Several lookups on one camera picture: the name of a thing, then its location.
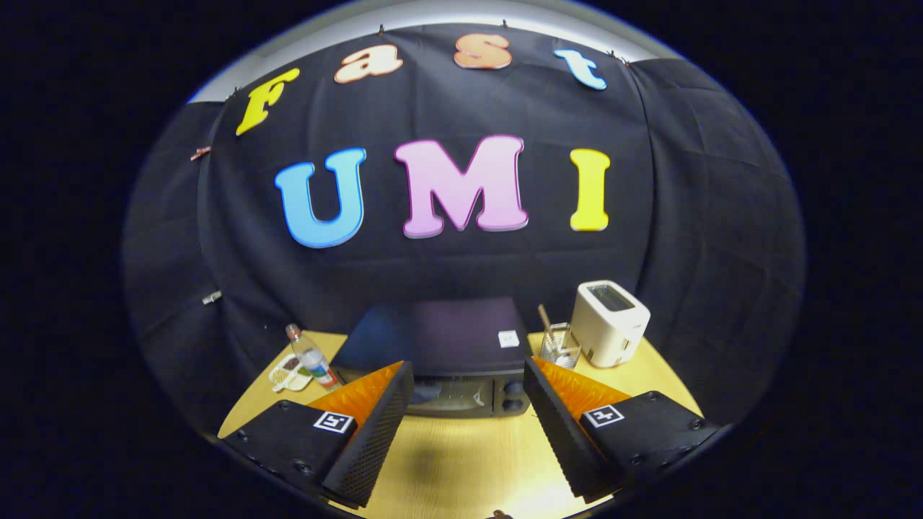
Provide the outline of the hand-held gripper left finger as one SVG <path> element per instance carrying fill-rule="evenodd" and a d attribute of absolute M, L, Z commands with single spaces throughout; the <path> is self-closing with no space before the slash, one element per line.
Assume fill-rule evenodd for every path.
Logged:
<path fill-rule="evenodd" d="M 221 443 L 301 498 L 363 508 L 412 391 L 412 363 L 399 361 L 310 404 L 277 401 Z"/>

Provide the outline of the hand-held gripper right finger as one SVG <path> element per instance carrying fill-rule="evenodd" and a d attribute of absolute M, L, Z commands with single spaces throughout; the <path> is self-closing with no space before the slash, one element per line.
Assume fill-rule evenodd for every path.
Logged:
<path fill-rule="evenodd" d="M 524 388 L 571 492 L 592 503 L 637 494 L 723 436 L 659 391 L 636 396 L 537 357 Z"/>

